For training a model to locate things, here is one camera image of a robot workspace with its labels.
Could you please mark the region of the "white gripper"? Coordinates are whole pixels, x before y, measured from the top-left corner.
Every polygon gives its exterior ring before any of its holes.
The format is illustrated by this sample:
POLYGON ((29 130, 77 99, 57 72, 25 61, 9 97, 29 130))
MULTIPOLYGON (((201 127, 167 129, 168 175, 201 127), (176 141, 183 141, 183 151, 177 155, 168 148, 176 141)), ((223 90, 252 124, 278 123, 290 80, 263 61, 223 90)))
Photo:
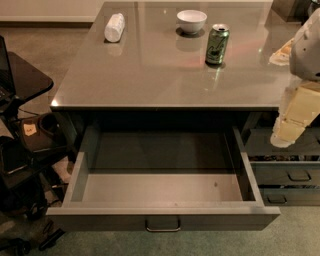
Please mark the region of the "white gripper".
POLYGON ((278 148, 293 145, 320 114, 320 9, 316 9, 293 39, 274 52, 269 62, 289 64, 290 72, 303 80, 287 87, 281 98, 270 142, 278 148))

